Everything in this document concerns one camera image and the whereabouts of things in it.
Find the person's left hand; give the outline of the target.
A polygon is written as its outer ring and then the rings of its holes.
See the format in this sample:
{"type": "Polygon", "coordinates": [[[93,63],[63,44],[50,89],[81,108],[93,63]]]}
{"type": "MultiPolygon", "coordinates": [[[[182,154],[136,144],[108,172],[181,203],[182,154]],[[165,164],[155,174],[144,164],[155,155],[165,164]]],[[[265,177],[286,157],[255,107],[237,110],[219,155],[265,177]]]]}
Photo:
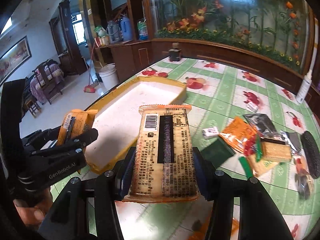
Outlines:
{"type": "Polygon", "coordinates": [[[21,220],[27,227],[38,229],[53,204],[50,188],[43,191],[42,200],[33,207],[23,204],[22,200],[13,200],[21,220]]]}

